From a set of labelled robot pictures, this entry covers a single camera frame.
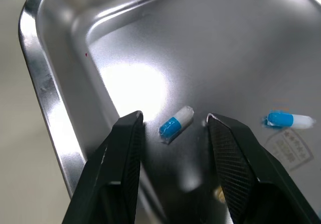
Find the metal tray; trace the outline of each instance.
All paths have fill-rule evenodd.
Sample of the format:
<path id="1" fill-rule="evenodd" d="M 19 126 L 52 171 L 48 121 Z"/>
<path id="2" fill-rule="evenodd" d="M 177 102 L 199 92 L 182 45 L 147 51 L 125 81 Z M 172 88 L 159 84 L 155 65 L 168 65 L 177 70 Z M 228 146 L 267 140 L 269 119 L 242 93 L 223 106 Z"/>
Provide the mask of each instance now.
<path id="1" fill-rule="evenodd" d="M 321 119 L 320 26 L 310 0 L 27 0 L 20 43 L 70 195 L 119 116 L 141 110 L 139 193 L 148 215 L 204 223 L 210 199 L 210 220 L 229 222 L 211 198 L 218 181 L 206 115 L 242 121 L 271 152 L 282 132 L 262 127 L 270 109 Z M 185 105 L 194 122 L 160 143 L 159 126 Z M 319 130 L 293 132 L 307 157 L 282 162 L 315 211 L 320 192 L 291 170 L 317 158 Z"/>

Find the blue and white capsule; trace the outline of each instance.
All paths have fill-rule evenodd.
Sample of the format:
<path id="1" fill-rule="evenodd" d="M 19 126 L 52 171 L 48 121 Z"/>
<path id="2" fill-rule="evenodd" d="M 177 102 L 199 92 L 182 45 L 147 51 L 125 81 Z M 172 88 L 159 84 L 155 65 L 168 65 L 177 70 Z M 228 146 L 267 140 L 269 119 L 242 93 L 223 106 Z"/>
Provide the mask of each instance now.
<path id="1" fill-rule="evenodd" d="M 267 124 L 270 126 L 289 127 L 294 129 L 309 129 L 313 127 L 315 120 L 304 115 L 271 112 L 267 117 Z"/>
<path id="2" fill-rule="evenodd" d="M 190 106 L 183 107 L 159 128 L 160 137 L 165 142 L 172 141 L 180 131 L 191 124 L 193 116 L 194 110 Z"/>

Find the pill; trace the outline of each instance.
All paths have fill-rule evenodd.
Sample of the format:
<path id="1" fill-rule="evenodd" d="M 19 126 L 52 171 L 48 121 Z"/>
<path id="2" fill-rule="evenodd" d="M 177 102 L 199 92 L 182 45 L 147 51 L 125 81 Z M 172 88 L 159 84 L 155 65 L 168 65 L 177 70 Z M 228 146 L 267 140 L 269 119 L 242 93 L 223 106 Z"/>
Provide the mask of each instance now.
<path id="1" fill-rule="evenodd" d="M 267 124 L 270 126 L 290 127 L 294 129 L 309 129 L 313 127 L 315 120 L 304 115 L 271 112 L 267 117 Z"/>
<path id="2" fill-rule="evenodd" d="M 160 137 L 170 142 L 192 122 L 193 115 L 194 110 L 190 106 L 183 107 L 159 128 Z"/>

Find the capsule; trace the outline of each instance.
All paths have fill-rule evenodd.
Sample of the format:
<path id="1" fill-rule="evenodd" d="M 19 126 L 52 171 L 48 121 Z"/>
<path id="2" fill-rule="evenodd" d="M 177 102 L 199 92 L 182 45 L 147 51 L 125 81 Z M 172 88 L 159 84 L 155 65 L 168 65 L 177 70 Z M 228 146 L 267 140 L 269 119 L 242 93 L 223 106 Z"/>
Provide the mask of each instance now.
<path id="1" fill-rule="evenodd" d="M 267 124 L 270 126 L 289 127 L 294 129 L 309 129 L 313 127 L 315 120 L 304 115 L 272 112 L 267 117 Z"/>
<path id="2" fill-rule="evenodd" d="M 193 115 L 194 110 L 190 106 L 183 107 L 159 128 L 160 137 L 166 143 L 169 143 L 180 133 L 180 131 L 190 125 L 193 120 Z"/>

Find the printed label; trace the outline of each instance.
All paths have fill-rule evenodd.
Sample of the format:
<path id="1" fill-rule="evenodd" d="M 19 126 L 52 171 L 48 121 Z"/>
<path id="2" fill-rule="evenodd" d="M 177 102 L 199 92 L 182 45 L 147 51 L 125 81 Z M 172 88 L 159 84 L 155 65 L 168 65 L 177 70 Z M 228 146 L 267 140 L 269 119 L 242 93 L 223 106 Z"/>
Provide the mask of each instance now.
<path id="1" fill-rule="evenodd" d="M 265 148 L 289 171 L 313 160 L 306 143 L 292 129 L 285 129 L 272 135 L 267 140 Z"/>

